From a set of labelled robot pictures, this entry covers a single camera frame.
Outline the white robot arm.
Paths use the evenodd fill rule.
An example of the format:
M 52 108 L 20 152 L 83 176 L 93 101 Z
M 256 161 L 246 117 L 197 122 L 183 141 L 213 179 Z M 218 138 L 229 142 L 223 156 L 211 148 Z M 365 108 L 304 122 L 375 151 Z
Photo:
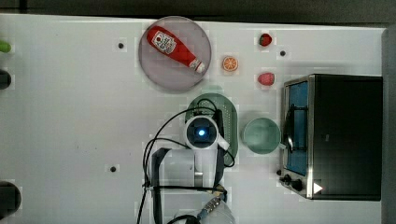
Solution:
M 181 131 L 183 149 L 161 147 L 149 159 L 153 218 L 164 224 L 163 194 L 173 190 L 215 192 L 226 167 L 230 143 L 224 138 L 222 116 L 199 115 L 186 121 Z

